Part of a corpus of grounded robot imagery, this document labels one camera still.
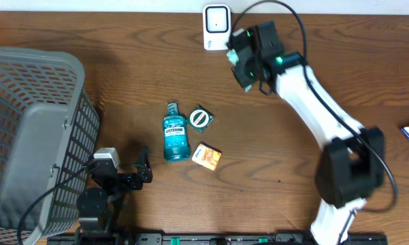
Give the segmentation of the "light blue wipes pack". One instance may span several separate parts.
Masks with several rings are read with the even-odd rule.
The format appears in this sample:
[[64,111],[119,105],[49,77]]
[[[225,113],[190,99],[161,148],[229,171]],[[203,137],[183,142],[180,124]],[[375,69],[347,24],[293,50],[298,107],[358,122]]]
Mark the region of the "light blue wipes pack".
[[254,78],[250,74],[250,69],[243,62],[241,62],[235,50],[228,51],[227,58],[233,65],[231,70],[234,78],[241,88],[247,93],[255,82]]

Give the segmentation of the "teal mouthwash bottle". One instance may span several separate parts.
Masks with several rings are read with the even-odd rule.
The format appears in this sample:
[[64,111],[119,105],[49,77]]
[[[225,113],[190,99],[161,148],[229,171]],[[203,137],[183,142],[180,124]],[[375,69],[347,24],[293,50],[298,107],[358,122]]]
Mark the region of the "teal mouthwash bottle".
[[186,132],[186,118],[178,110],[178,102],[167,103],[167,116],[163,119],[163,155],[167,162],[183,161],[191,150]]

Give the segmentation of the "orange small packet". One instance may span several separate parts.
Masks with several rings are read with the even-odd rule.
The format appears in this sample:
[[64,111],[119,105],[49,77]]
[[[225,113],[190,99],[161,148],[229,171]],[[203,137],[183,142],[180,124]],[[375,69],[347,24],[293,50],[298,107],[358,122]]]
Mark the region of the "orange small packet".
[[215,171],[222,153],[204,143],[200,143],[192,155],[192,162]]

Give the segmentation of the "green square box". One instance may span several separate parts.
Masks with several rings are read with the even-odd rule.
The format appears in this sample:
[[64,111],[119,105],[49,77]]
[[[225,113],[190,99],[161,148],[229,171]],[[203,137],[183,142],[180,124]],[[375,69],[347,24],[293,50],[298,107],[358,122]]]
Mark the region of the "green square box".
[[187,124],[198,133],[203,133],[214,120],[214,115],[205,108],[197,105],[187,117]]

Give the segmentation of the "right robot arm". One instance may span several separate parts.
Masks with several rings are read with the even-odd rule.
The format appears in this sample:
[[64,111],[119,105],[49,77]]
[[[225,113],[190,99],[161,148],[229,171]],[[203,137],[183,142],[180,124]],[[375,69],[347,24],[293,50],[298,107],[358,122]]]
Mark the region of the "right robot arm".
[[299,52],[286,53],[273,22],[233,32],[227,56],[240,86],[266,82],[300,116],[321,149],[314,182],[321,203],[310,226],[315,244],[341,244],[368,197],[384,182],[384,135],[366,129],[319,84]]

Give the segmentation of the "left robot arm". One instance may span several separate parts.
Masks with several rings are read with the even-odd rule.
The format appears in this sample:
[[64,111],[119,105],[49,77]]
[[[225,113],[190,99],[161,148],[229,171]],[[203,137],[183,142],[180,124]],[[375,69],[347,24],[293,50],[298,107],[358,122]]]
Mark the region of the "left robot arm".
[[80,224],[74,235],[76,244],[132,244],[133,237],[117,226],[125,198],[152,182],[147,147],[138,154],[135,172],[118,171],[120,159],[115,148],[100,148],[88,163],[91,179],[97,183],[83,191],[77,200]]

